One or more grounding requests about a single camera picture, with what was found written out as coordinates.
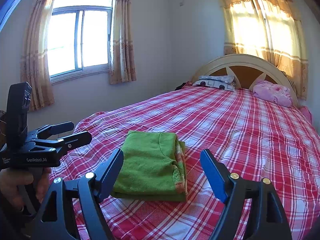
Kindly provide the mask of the person's left hand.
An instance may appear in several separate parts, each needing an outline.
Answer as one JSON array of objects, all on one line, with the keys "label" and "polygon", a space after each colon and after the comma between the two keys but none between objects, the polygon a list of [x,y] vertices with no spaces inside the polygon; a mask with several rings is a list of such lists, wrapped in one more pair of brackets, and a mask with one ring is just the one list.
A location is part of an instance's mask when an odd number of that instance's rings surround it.
[{"label": "person's left hand", "polygon": [[[49,188],[49,175],[51,168],[45,168],[36,188],[36,198],[39,202],[44,199]],[[1,170],[1,193],[7,201],[17,210],[24,206],[22,196],[18,191],[18,185],[29,185],[34,181],[33,175],[27,171],[15,171],[9,168]]]}]

